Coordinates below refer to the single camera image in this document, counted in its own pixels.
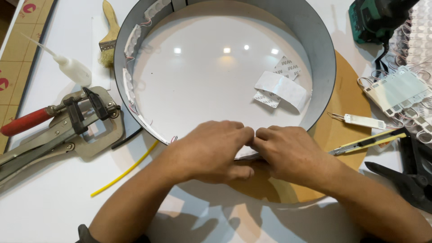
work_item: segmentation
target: circular wooden board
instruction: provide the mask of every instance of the circular wooden board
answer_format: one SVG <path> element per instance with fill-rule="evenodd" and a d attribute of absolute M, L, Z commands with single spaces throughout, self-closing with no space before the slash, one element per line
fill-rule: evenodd
<path fill-rule="evenodd" d="M 333 95 L 323 115 L 309 131 L 309 134 L 324 151 L 330 151 L 343 144 L 371 135 L 370 128 L 346 124 L 332 119 L 327 114 L 330 112 L 339 115 L 353 114 L 371 117 L 369 102 L 357 85 L 357 74 L 345 58 L 337 51 L 335 52 L 337 75 Z M 360 150 L 347 155 L 339 155 L 338 159 L 358 170 L 366 156 L 366 151 Z M 268 172 L 259 169 L 255 170 L 255 176 L 250 180 L 232 181 L 229 186 L 253 198 L 277 203 L 305 202 L 324 196 L 312 189 L 274 179 Z"/>

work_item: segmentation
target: white workbench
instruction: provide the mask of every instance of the white workbench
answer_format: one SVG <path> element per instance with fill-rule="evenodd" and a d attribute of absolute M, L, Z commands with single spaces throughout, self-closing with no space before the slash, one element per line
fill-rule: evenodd
<path fill-rule="evenodd" d="M 110 0 L 121 24 L 137 0 Z M 372 61 L 381 52 L 370 45 L 365 51 L 353 41 L 347 0 L 308 0 L 323 19 L 335 49 L 347 59 L 359 76 L 369 76 Z M 101 0 L 59 0 L 46 36 L 53 51 L 74 57 L 91 67 L 91 17 L 102 14 Z M 115 84 L 110 92 L 121 104 Z M 43 52 L 29 84 L 20 115 L 60 103 L 64 95 L 79 86 L 56 68 Z M 47 127 L 45 122 L 12 139 L 12 147 Z M 125 146 L 106 149 L 91 161 L 75 153 L 37 163 L 22 172 L 15 185 L 0 191 L 0 242 L 74 242 L 77 227 L 89 225 L 106 199 L 138 171 L 95 198 L 90 193 L 116 178 L 153 144 L 142 132 Z M 151 157 L 164 146 L 159 145 Z M 399 153 L 380 155 L 369 151 L 366 161 L 401 171 Z M 143 168 L 151 157 L 139 168 Z M 364 165 L 361 170 L 367 171 Z M 369 175 L 384 184 L 379 176 Z M 302 205 L 267 203 L 247 197 L 225 185 L 191 181 L 174 187 L 163 202 L 148 235 L 152 242 L 358 242 L 361 231 L 332 198 L 300 209 Z"/>

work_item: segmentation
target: green power drill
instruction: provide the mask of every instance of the green power drill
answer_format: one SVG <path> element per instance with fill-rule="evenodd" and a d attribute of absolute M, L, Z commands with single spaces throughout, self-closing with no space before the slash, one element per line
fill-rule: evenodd
<path fill-rule="evenodd" d="M 355 0 L 349 7 L 349 19 L 354 40 L 359 43 L 383 44 L 384 53 L 375 61 L 380 69 L 380 62 L 384 70 L 387 66 L 381 59 L 388 52 L 388 41 L 394 30 L 401 26 L 408 18 L 408 11 L 419 0 Z"/>

